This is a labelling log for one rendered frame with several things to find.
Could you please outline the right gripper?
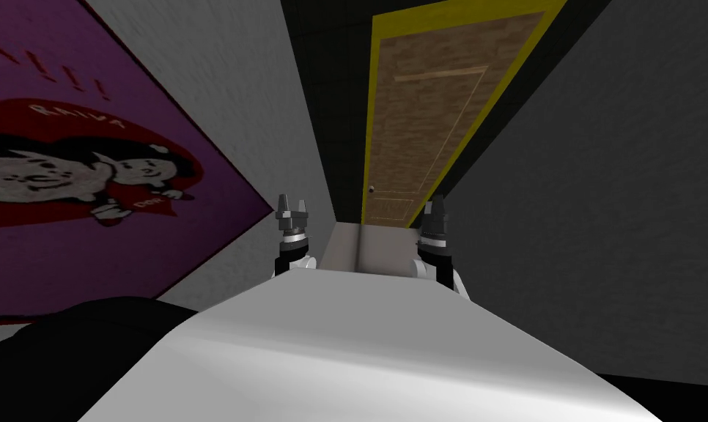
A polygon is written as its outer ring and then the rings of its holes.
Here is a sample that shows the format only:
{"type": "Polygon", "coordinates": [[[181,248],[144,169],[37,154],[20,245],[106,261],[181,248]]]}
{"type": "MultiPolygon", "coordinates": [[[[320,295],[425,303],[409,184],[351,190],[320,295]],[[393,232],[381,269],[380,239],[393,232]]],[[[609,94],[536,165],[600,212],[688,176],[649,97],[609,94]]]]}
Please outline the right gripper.
{"type": "Polygon", "coordinates": [[[435,195],[424,205],[424,214],[419,231],[420,243],[446,243],[447,223],[443,195],[435,195]]]}

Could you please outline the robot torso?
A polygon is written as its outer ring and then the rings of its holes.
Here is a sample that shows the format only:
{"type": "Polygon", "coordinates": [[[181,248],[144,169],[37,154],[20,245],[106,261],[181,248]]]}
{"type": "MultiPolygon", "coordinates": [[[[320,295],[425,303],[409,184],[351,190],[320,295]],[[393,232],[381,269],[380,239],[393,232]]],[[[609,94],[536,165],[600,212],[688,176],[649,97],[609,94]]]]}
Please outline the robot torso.
{"type": "Polygon", "coordinates": [[[79,422],[660,422],[430,280],[294,269],[164,336],[79,422]]]}

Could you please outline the brown wooden door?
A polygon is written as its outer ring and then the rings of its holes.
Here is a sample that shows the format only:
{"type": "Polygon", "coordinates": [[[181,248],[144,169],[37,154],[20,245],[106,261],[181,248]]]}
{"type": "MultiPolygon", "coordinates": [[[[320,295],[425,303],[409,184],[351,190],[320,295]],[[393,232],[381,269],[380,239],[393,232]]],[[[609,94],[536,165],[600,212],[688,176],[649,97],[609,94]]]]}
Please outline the brown wooden door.
{"type": "Polygon", "coordinates": [[[449,0],[373,19],[363,223],[414,222],[563,2],[449,0]]]}

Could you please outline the purple cartoon wall poster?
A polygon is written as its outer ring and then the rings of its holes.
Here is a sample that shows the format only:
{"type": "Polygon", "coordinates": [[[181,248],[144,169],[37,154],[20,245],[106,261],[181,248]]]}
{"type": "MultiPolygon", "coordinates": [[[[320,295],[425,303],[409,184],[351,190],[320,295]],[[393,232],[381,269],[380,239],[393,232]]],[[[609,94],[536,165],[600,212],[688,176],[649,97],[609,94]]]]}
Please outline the purple cartoon wall poster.
{"type": "Polygon", "coordinates": [[[84,0],[0,0],[0,325],[157,298],[270,211],[84,0]]]}

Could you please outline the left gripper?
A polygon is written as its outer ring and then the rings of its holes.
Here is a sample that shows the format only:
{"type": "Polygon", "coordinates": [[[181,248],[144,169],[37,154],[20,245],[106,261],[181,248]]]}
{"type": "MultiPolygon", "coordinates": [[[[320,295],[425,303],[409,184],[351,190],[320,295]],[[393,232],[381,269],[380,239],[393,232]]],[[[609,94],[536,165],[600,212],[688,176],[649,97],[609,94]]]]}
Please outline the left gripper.
{"type": "Polygon", "coordinates": [[[292,237],[306,232],[308,226],[308,213],[303,199],[298,202],[298,211],[290,211],[287,194],[279,195],[278,212],[275,218],[279,223],[279,230],[284,237],[292,237]]]}

